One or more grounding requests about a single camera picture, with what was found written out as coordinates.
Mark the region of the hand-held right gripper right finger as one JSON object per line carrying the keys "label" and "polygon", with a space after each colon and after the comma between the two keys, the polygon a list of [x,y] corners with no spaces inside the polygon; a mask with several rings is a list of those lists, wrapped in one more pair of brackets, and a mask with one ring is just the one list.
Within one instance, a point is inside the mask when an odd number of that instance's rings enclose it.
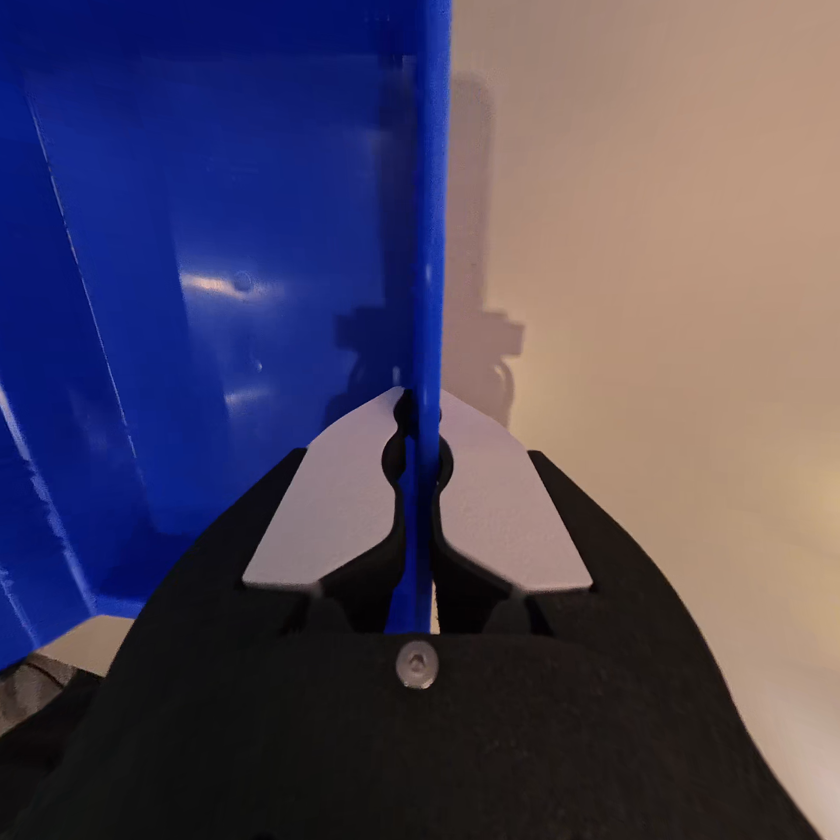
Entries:
{"label": "hand-held right gripper right finger", "polygon": [[527,449],[495,419],[442,391],[430,562],[442,634],[480,634],[499,605],[593,579]]}

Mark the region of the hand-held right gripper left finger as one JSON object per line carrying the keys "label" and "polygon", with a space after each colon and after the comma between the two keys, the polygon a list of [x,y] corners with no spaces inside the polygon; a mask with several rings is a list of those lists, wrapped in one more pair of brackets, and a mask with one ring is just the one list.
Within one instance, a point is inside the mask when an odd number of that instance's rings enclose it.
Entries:
{"label": "hand-held right gripper left finger", "polygon": [[307,446],[243,575],[252,589],[339,604],[352,629],[385,630],[405,570],[411,397],[397,385],[327,426]]}

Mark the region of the blue plastic bin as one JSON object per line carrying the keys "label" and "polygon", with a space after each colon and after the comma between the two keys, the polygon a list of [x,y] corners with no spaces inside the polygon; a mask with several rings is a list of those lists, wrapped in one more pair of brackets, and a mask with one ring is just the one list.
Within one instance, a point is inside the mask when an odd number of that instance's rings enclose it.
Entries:
{"label": "blue plastic bin", "polygon": [[2,668],[392,386],[437,467],[452,2],[2,2]]}

